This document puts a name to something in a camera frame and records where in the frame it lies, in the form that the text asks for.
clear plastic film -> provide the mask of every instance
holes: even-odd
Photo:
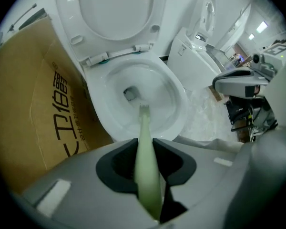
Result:
[[[197,141],[220,138],[237,142],[236,132],[231,132],[225,99],[217,102],[209,88],[187,91],[189,98],[188,119],[180,136]]]

white wall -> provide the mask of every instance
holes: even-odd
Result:
[[[268,27],[261,33],[256,31],[262,21]],[[259,52],[263,47],[271,45],[275,40],[286,39],[286,23],[283,15],[269,0],[254,0],[250,16],[238,44],[248,54]]]
[[[188,26],[194,0],[166,0],[162,28],[153,51],[159,56],[168,55],[172,41],[182,26]],[[209,44],[215,46],[240,17],[251,0],[216,0],[216,24]]]
[[[159,55],[168,55],[171,43],[182,26],[187,26],[190,21],[190,16],[193,10],[194,0],[166,0],[166,7],[163,14],[162,28],[157,43],[153,51]],[[216,0],[216,24],[213,37],[209,43],[216,45],[216,43],[223,37],[223,35],[233,26],[235,21],[240,16],[241,10],[245,9],[251,0]],[[24,16],[15,26],[17,29],[23,22],[25,22],[31,15],[33,15],[40,8],[45,8],[53,21],[54,28],[69,55],[73,52],[68,44],[64,31],[59,20],[55,0],[19,0],[10,10],[5,20],[0,26],[0,31],[4,32],[3,39],[6,40],[12,34],[8,31],[10,25],[14,23],[32,4],[37,3],[37,7]],[[73,62],[82,72],[81,67],[71,57]]]
[[[215,46],[251,2],[252,0],[216,0],[216,25],[208,43]]]
[[[217,45],[215,46],[216,49],[222,50],[224,52],[227,52],[231,47],[233,47],[239,38],[242,36],[242,34],[245,31],[246,23],[249,19],[251,10],[251,5],[249,5],[244,13],[241,15],[241,17],[236,21],[235,25],[231,30],[226,33],[222,39],[219,40]]]

toilet brush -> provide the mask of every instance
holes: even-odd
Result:
[[[141,130],[134,167],[134,181],[138,185],[138,199],[149,214],[160,220],[162,197],[160,173],[149,130],[149,105],[140,105]]]

bathroom fixture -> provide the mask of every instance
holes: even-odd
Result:
[[[114,141],[138,138],[147,102],[152,138],[173,140],[187,116],[182,84],[151,48],[165,0],[56,0],[98,118]]]
[[[205,48],[214,26],[214,1],[197,0],[189,27],[182,27],[173,41],[167,66],[187,90],[210,86],[221,73]]]

white toilet tank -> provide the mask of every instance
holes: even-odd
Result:
[[[177,37],[173,41],[167,66],[189,91],[212,85],[213,79],[221,73],[207,52],[191,50]]]

